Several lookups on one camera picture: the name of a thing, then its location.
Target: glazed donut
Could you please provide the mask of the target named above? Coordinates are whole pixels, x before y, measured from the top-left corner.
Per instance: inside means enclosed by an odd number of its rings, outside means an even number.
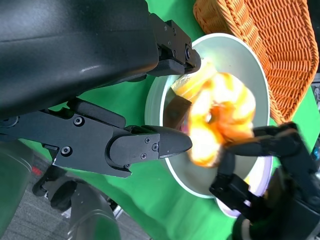
[[[235,76],[217,72],[192,99],[187,119],[190,159],[198,166],[217,167],[221,145],[253,137],[255,97]]]

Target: orange wicker basket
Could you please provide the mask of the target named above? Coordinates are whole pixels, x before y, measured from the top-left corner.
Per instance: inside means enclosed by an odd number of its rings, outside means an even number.
[[[290,121],[319,63],[307,0],[196,0],[193,13],[206,34],[233,34],[253,49],[269,84],[271,117]]]

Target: robotic hand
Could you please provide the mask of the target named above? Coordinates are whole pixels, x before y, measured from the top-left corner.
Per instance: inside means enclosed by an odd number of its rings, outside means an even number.
[[[316,164],[296,124],[258,127],[254,138],[230,143],[210,192],[238,210],[231,240],[311,240],[320,232],[320,180]],[[275,156],[281,167],[273,173],[263,196],[235,175],[235,156]]]
[[[56,166],[124,178],[133,163],[191,148],[174,129],[125,127],[124,117],[75,98],[200,68],[190,37],[145,0],[2,1],[0,25],[0,141],[39,142]]]

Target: green surface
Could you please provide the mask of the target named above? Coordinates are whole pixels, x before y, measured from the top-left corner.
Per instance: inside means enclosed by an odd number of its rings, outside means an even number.
[[[192,13],[194,0],[147,2],[151,13],[165,21],[173,19],[193,41],[203,35]],[[81,98],[123,115],[128,125],[143,125],[153,80],[148,77],[143,82],[94,89]],[[294,121],[311,149],[320,132],[320,116],[311,89]],[[27,144],[49,157],[40,144]],[[186,192],[159,161],[134,164],[130,170],[132,176],[127,179],[73,172],[119,203],[154,240],[224,240],[230,234],[234,220],[224,216],[214,200]]]

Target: gray carpet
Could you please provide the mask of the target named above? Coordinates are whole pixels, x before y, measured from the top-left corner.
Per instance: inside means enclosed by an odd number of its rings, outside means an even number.
[[[1,240],[67,240],[69,220],[50,207],[44,197],[32,193],[34,183],[49,164],[36,157],[29,184],[21,203]],[[149,240],[150,237],[125,212],[118,219],[122,240]]]

